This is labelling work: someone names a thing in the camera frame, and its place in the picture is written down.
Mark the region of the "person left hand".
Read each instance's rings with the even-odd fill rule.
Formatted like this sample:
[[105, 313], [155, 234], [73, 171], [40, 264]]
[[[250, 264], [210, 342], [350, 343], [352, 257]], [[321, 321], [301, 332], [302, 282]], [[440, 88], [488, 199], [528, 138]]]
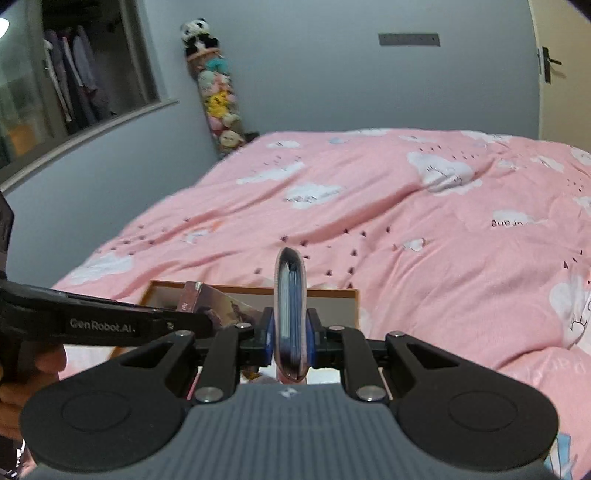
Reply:
[[21, 440], [20, 416], [24, 405], [38, 391], [56, 383], [67, 365], [62, 344], [46, 344], [35, 356], [36, 371], [26, 381], [1, 385], [1, 436]]

